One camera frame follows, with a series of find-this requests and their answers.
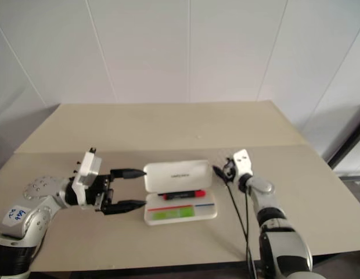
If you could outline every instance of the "red marker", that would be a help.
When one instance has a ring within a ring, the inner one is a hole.
[[[206,192],[204,190],[197,191],[185,191],[185,192],[173,192],[161,194],[165,200],[169,199],[185,199],[185,198],[199,198],[205,196]]]

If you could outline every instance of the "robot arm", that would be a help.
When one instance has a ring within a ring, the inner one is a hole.
[[[42,243],[49,222],[60,209],[73,205],[94,205],[104,214],[125,213],[145,204],[144,201],[120,201],[112,204],[115,178],[145,175],[134,169],[111,170],[98,175],[101,158],[91,148],[85,153],[75,177],[43,176],[30,183],[23,196],[0,217],[0,278],[27,278],[37,247]]]
[[[275,198],[275,187],[253,175],[245,149],[225,165],[224,179],[237,181],[238,188],[251,196],[260,226],[260,257],[265,278],[323,279],[312,273],[312,255],[302,237],[288,222]]]

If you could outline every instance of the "white sticker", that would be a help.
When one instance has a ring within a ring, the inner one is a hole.
[[[13,206],[3,218],[3,225],[13,227],[21,223],[31,211],[30,208],[25,208],[23,206],[15,205]]]

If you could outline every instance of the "table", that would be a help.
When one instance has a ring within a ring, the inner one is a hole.
[[[61,105],[1,169],[0,209],[38,176],[71,176],[75,162],[91,146],[103,158],[101,173],[167,160],[208,159],[222,165],[225,157],[246,148],[255,173],[276,185],[279,202],[314,255],[360,250],[360,204],[270,102]],[[146,195],[142,178],[115,181],[114,190],[116,200]],[[222,206],[218,216],[207,221],[148,227],[143,209],[113,216],[90,209],[62,210],[31,269],[244,261],[242,229],[227,189],[216,177],[213,190]],[[233,195],[244,214],[241,193],[234,188]],[[258,259],[252,207],[250,213],[251,249]]]

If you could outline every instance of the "floor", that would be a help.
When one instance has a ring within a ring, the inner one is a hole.
[[[360,202],[360,184],[346,183],[349,190]],[[317,264],[314,272],[327,279],[360,279],[360,251],[344,253]],[[70,273],[48,273],[49,278],[69,278]],[[248,279],[245,269],[219,269],[207,271],[187,271],[181,273],[151,274],[145,276],[124,276],[121,279]]]

